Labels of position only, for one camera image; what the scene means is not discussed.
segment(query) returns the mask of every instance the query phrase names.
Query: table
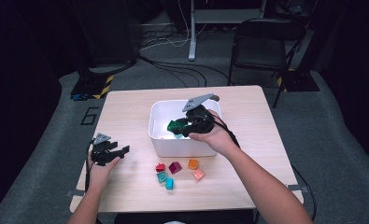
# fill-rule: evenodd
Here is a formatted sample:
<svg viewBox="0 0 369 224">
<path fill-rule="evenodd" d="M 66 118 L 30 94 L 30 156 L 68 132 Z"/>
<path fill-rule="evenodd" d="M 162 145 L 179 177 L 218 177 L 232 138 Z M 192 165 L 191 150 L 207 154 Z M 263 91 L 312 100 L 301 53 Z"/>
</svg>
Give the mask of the table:
<svg viewBox="0 0 369 224">
<path fill-rule="evenodd" d="M 196 9 L 191 0 L 191 43 L 188 59 L 195 60 L 196 30 L 195 23 L 240 23 L 242 21 L 261 18 L 265 10 L 266 0 L 262 0 L 260 8 L 250 9 Z"/>
<path fill-rule="evenodd" d="M 103 133 L 117 141 L 118 148 L 130 152 L 112 171 L 102 196 L 99 212 L 173 212 L 254 208 L 232 165 L 220 154 L 196 158 L 205 176 L 197 181 L 187 169 L 189 158 L 158 157 L 148 133 L 149 115 L 154 103 L 162 100 L 187 100 L 213 92 L 220 97 L 221 116 L 236 135 L 242 149 L 286 185 L 297 180 L 283 147 L 277 126 L 258 86 L 232 86 L 142 91 L 112 91 L 94 136 Z M 178 161 L 183 169 L 175 175 L 173 190 L 158 182 L 155 166 Z M 85 166 L 77 189 L 84 189 Z M 295 196 L 304 201 L 301 191 Z M 74 196 L 73 212 L 81 197 Z"/>
</svg>

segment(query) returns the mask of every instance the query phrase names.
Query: white plastic container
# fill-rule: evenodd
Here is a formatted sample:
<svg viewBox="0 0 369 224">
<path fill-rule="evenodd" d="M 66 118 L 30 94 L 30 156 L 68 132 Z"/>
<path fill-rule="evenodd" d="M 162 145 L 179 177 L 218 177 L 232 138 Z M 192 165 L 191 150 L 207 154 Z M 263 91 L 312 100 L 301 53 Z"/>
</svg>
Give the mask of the white plastic container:
<svg viewBox="0 0 369 224">
<path fill-rule="evenodd" d="M 216 151 L 204 142 L 198 142 L 177 136 L 167 131 L 171 120 L 186 118 L 182 112 L 188 100 L 159 101 L 152 106 L 149 117 L 149 137 L 160 157 L 206 157 L 213 156 Z M 202 103 L 206 109 L 216 111 L 220 117 L 220 105 L 216 101 L 206 100 Z"/>
</svg>

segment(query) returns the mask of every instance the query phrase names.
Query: person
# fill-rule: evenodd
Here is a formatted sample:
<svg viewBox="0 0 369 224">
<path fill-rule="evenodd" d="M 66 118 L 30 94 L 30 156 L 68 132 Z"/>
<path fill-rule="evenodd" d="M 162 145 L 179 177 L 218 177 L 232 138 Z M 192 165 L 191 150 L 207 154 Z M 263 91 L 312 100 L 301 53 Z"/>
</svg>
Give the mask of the person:
<svg viewBox="0 0 369 224">
<path fill-rule="evenodd" d="M 245 153 L 222 128 L 225 123 L 218 114 L 209 111 L 219 125 L 215 125 L 210 133 L 190 133 L 189 137 L 208 143 L 231 163 L 264 220 L 267 223 L 312 223 L 309 214 L 291 191 Z M 88 192 L 67 223 L 95 223 L 100 197 L 118 161 L 114 160 L 105 167 L 92 167 Z"/>
</svg>

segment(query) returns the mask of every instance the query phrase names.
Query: hand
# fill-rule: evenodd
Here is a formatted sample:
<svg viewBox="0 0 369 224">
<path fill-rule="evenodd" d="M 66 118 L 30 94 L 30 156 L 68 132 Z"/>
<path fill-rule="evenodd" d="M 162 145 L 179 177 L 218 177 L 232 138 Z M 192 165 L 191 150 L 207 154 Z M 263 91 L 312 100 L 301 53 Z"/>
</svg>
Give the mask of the hand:
<svg viewBox="0 0 369 224">
<path fill-rule="evenodd" d="M 91 170 L 91 179 L 89 182 L 88 191 L 96 190 L 101 192 L 105 189 L 108 183 L 109 175 L 112 169 L 117 166 L 120 157 L 115 158 L 113 161 L 106 164 L 106 166 L 99 166 L 92 161 L 91 154 L 91 152 L 88 154 L 88 164 L 90 165 Z"/>
<path fill-rule="evenodd" d="M 214 118 L 216 122 L 224 125 L 220 120 L 219 115 L 215 111 L 208 111 L 216 117 Z M 208 143 L 211 148 L 213 148 L 223 156 L 226 156 L 228 150 L 231 150 L 233 147 L 237 147 L 227 131 L 222 129 L 217 124 L 214 125 L 214 128 L 211 130 L 210 133 L 190 133 L 189 137 L 196 141 Z"/>
</svg>

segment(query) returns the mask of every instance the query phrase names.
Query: colorful block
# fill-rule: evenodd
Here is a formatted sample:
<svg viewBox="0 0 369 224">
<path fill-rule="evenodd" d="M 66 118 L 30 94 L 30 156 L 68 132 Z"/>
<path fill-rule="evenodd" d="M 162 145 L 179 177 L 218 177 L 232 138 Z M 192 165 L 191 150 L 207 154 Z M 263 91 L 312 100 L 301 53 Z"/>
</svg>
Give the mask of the colorful block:
<svg viewBox="0 0 369 224">
<path fill-rule="evenodd" d="M 204 177 L 205 173 L 198 168 L 192 173 L 192 175 L 195 177 L 195 179 L 200 180 L 202 177 Z"/>
<path fill-rule="evenodd" d="M 190 170 L 196 170 L 198 168 L 198 160 L 190 159 L 188 162 L 188 168 Z"/>
<path fill-rule="evenodd" d="M 178 163 L 178 161 L 172 162 L 172 164 L 170 164 L 170 166 L 169 166 L 169 170 L 170 170 L 170 172 L 172 172 L 172 175 L 176 174 L 181 169 L 182 169 L 181 165 L 180 165 L 180 163 Z"/>
<path fill-rule="evenodd" d="M 159 172 L 159 173 L 157 174 L 157 177 L 158 177 L 158 181 L 159 181 L 160 183 L 165 182 L 165 181 L 166 181 L 166 179 L 167 179 L 166 173 L 165 173 L 164 171 Z"/>
<path fill-rule="evenodd" d="M 162 172 L 166 169 L 166 166 L 164 165 L 164 163 L 158 163 L 158 165 L 155 167 L 155 169 L 157 170 L 157 172 Z"/>
<path fill-rule="evenodd" d="M 164 186 L 166 187 L 166 189 L 173 189 L 174 183 L 175 181 L 173 180 L 173 178 L 168 177 Z"/>
</svg>

